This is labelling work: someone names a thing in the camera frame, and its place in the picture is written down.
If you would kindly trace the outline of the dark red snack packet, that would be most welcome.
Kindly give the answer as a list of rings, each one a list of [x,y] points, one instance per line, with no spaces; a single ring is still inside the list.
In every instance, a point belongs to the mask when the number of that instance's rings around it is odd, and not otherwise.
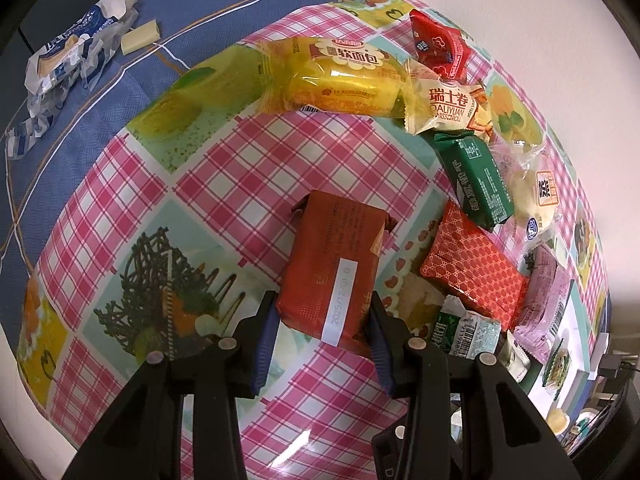
[[[384,238],[397,220],[378,207],[319,190],[293,211],[300,217],[277,301],[281,321],[367,358],[362,326]]]

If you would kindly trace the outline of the orange patterned snack packet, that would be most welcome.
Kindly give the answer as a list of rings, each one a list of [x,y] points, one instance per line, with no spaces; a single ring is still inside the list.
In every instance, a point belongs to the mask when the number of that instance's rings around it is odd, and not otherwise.
[[[498,321],[505,332],[518,322],[528,278],[451,200],[419,272],[458,296],[465,307]]]

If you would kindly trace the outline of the white text snack packet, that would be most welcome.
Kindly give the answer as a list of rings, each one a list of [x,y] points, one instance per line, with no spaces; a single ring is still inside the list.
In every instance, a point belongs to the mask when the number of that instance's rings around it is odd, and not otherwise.
[[[498,361],[516,382],[522,382],[530,369],[530,359],[527,353],[518,345],[511,332],[506,332],[498,353]]]

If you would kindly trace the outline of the pink checkered plastic tablecloth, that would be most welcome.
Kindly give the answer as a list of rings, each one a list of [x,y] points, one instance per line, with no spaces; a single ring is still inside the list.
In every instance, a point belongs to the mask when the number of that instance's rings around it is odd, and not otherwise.
[[[301,6],[195,65],[104,148],[28,267],[17,363],[37,410],[79,450],[155,348],[176,359],[231,334],[277,289],[294,243],[291,207],[315,190],[385,209],[375,286],[393,315],[431,335],[416,308],[428,288],[415,268],[454,191],[427,140],[388,118],[259,113],[262,41],[359,39],[401,64],[413,55],[409,11],[447,19],[419,0],[336,0]],[[608,315],[600,240],[559,138],[503,66],[468,37],[470,80],[495,107],[495,132],[544,141],[562,218],[549,245],[579,287],[592,327]],[[281,324],[265,388],[239,400],[251,479],[373,479],[368,439],[403,406],[376,385],[373,364]]]

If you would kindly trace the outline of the pink snack packet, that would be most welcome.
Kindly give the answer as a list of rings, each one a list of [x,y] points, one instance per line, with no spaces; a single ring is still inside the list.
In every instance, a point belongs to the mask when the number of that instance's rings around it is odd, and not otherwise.
[[[539,245],[534,250],[534,266],[513,336],[540,364],[549,359],[569,292],[570,274],[547,245]]]

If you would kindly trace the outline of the green striped cookie packet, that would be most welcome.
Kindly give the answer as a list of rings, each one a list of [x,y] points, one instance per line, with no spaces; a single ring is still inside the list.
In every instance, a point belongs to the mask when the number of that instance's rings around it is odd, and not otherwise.
[[[561,340],[549,356],[542,385],[544,388],[559,389],[564,384],[564,380],[570,368],[570,352],[564,340]]]

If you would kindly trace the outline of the white teal-rimmed tray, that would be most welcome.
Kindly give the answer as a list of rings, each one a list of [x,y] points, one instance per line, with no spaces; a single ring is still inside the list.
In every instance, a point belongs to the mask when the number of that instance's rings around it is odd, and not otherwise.
[[[575,280],[570,282],[563,315],[556,318],[558,329],[547,362],[530,360],[521,388],[543,418],[558,408],[571,415],[587,387],[594,333],[587,307],[580,298]]]

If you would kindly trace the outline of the small yellow cake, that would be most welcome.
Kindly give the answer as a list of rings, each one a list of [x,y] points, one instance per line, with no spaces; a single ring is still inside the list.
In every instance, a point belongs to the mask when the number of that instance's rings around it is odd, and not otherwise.
[[[565,430],[567,430],[568,425],[570,424],[570,416],[560,408],[552,408],[548,411],[546,422],[555,437],[559,437]]]

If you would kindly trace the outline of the clear bag yellow bun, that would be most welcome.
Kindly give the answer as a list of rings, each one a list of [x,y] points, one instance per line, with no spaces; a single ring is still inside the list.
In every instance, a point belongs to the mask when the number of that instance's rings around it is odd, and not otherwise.
[[[550,157],[543,150],[524,153],[519,146],[494,145],[490,150],[513,203],[515,235],[523,243],[540,240],[562,218]]]

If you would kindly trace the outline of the cream swiss roll packet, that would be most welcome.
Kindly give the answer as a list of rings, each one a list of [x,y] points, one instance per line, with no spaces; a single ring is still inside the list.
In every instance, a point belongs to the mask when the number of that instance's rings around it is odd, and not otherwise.
[[[440,78],[413,58],[405,60],[405,129],[416,136],[427,130],[470,130],[488,143],[492,137],[491,109],[482,84],[459,84]]]

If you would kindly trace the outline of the yellow bread packet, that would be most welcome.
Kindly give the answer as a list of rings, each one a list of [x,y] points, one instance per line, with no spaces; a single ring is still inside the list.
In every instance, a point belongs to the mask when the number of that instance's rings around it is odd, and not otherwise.
[[[408,74],[396,58],[351,39],[294,36],[259,44],[264,113],[294,110],[401,119]]]

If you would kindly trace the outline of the bright red candy packet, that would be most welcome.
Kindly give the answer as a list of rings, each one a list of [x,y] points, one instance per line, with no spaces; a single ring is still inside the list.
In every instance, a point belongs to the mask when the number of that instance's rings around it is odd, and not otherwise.
[[[416,9],[409,18],[418,61],[442,78],[465,81],[471,49],[460,32]]]

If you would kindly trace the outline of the small white wafer piece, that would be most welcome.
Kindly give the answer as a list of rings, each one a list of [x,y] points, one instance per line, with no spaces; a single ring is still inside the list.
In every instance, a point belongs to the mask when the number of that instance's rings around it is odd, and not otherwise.
[[[158,40],[160,40],[160,28],[157,21],[151,20],[122,36],[120,48],[123,55],[128,55],[150,44],[155,44]]]

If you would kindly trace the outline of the opened blue white wrapper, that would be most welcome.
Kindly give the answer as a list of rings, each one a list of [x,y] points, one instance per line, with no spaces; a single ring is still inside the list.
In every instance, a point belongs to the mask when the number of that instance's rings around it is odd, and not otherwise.
[[[27,61],[29,118],[6,132],[6,156],[24,157],[48,132],[77,81],[92,90],[138,17],[137,0],[99,0]]]

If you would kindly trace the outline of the blue fabric cloth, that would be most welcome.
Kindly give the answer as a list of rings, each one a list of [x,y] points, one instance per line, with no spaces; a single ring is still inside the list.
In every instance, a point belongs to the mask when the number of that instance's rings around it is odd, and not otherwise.
[[[28,267],[55,221],[119,130],[195,65],[252,32],[331,0],[138,0],[140,21],[157,20],[163,45],[116,54],[96,88],[70,92],[53,128],[16,162],[1,164],[1,326],[18,344]]]

